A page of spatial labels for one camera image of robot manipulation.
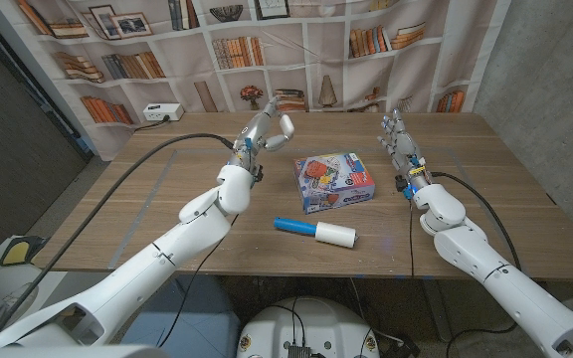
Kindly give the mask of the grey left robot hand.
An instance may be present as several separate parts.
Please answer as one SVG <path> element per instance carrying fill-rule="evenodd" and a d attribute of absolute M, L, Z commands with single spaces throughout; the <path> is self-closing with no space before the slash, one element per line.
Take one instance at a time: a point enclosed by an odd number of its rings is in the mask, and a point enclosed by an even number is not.
<path fill-rule="evenodd" d="M 239 166 L 253 172 L 256 166 L 256 156 L 262 149 L 269 152 L 277 151 L 293 138 L 292 121 L 286 113 L 278 109 L 278 102 L 277 96 L 272 97 L 266 106 L 243 127 L 233 143 L 233 153 L 228 165 Z M 272 127 L 273 117 L 280 119 L 279 125 L 282 133 L 267 137 Z"/>

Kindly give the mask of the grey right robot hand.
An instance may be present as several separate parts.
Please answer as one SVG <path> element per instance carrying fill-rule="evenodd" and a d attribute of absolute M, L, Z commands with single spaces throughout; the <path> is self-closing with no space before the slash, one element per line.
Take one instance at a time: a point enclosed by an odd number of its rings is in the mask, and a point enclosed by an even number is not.
<path fill-rule="evenodd" d="M 378 136 L 377 141 L 390 155 L 397 172 L 407 180 L 420 175 L 425 169 L 425 160 L 419 146 L 405 128 L 401 111 L 394 108 L 390 115 L 383 117 L 381 125 L 385 136 Z"/>

